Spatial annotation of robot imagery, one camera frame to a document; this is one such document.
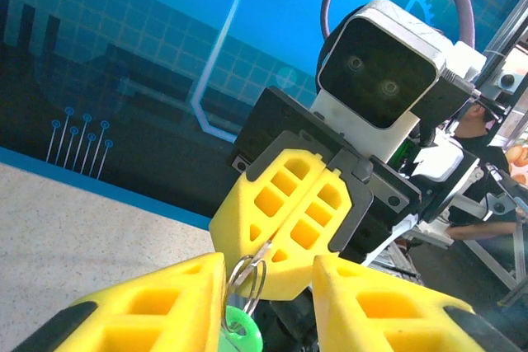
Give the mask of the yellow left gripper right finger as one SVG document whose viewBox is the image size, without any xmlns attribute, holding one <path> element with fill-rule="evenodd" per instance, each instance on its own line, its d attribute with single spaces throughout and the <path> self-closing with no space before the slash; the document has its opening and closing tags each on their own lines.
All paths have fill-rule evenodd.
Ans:
<svg viewBox="0 0 528 352">
<path fill-rule="evenodd" d="M 316 256 L 313 305 L 322 351 L 517 351 L 458 298 L 336 256 Z"/>
</svg>

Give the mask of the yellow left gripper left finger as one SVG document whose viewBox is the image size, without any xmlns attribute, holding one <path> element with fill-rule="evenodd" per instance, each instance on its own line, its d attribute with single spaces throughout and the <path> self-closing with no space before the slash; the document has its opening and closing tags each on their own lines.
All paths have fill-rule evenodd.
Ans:
<svg viewBox="0 0 528 352">
<path fill-rule="evenodd" d="M 84 296 L 17 351 L 215 351 L 225 268 L 209 253 Z"/>
</svg>

